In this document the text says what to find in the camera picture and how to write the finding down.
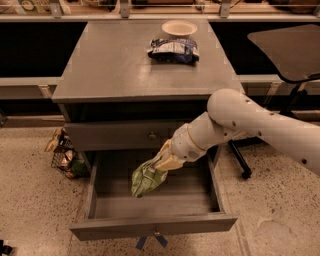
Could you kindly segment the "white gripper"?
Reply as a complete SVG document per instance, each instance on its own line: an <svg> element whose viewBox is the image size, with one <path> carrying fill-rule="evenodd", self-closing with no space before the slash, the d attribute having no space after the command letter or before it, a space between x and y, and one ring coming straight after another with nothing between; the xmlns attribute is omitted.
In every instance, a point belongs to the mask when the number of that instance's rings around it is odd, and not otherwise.
<svg viewBox="0 0 320 256"><path fill-rule="evenodd" d="M171 140L163 144L154 157L155 168L159 171L180 169L184 161L195 162L211 147L224 144L238 134L238 131L217 124L204 112L192 122L183 124Z"/></svg>

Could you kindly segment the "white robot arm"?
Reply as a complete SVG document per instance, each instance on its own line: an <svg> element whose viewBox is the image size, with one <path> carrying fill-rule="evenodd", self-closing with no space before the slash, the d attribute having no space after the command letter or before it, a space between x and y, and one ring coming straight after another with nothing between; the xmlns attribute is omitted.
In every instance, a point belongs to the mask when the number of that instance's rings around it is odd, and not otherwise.
<svg viewBox="0 0 320 256"><path fill-rule="evenodd" d="M157 154L155 168L179 169L240 132L262 139L320 175L320 126L273 113L233 89L215 91L207 111L174 132Z"/></svg>

